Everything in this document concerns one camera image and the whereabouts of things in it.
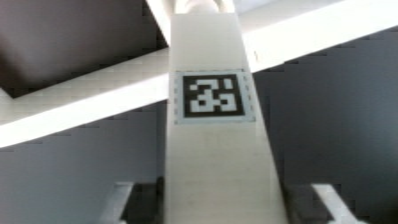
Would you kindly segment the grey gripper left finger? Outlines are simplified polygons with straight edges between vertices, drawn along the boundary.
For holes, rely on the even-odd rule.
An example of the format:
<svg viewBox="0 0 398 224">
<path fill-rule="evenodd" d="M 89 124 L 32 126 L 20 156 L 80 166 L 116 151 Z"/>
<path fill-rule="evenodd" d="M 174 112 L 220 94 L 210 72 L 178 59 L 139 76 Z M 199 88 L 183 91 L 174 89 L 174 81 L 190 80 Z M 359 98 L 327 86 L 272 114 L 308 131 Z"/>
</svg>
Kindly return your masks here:
<svg viewBox="0 0 398 224">
<path fill-rule="evenodd" d="M 157 215 L 157 185 L 117 182 L 105 200 L 96 224 L 153 224 Z"/>
</svg>

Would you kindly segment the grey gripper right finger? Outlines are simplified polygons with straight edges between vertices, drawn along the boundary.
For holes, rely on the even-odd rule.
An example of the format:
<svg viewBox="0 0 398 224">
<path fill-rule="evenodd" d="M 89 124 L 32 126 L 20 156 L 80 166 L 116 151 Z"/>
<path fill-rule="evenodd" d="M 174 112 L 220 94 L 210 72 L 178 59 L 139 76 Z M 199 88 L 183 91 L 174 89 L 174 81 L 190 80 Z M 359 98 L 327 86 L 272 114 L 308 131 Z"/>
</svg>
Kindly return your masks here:
<svg viewBox="0 0 398 224">
<path fill-rule="evenodd" d="M 286 208 L 290 224 L 368 224 L 356 217 L 331 184 L 288 185 Z"/>
</svg>

